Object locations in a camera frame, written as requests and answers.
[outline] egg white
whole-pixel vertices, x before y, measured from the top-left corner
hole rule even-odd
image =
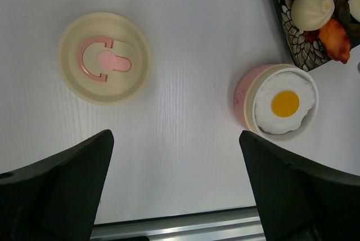
[[[296,93],[300,100],[298,110],[289,117],[278,117],[271,104],[274,97],[282,91]],[[255,98],[255,120],[257,125],[266,133],[284,134],[297,130],[303,118],[314,106],[316,99],[312,85],[292,72],[283,72],[267,80],[259,89]]]

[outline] black plate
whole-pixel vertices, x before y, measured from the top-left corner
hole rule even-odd
[[[291,20],[290,10],[293,0],[274,0],[278,19],[294,64],[310,71],[330,61],[318,37],[318,31],[299,33]],[[349,36],[352,48],[360,44],[360,39]]]

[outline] plastic lid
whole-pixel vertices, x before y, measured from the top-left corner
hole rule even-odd
[[[58,67],[77,96],[114,105],[144,85],[152,53],[145,35],[131,21],[116,14],[92,13],[64,31],[58,44]]]

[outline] egg yolk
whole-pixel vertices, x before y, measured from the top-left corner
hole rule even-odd
[[[292,116],[298,110],[300,99],[292,91],[278,93],[271,102],[272,112],[278,117]]]

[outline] white wood-grain surface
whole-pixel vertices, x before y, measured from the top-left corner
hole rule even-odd
[[[272,0],[0,0],[0,173],[109,128],[115,147],[96,223],[255,204],[232,112],[239,79],[260,64],[290,63]],[[133,100],[104,107],[77,98],[56,65],[61,33],[106,11],[148,37],[154,70]],[[289,149],[360,174],[360,75],[312,73],[321,105]]]

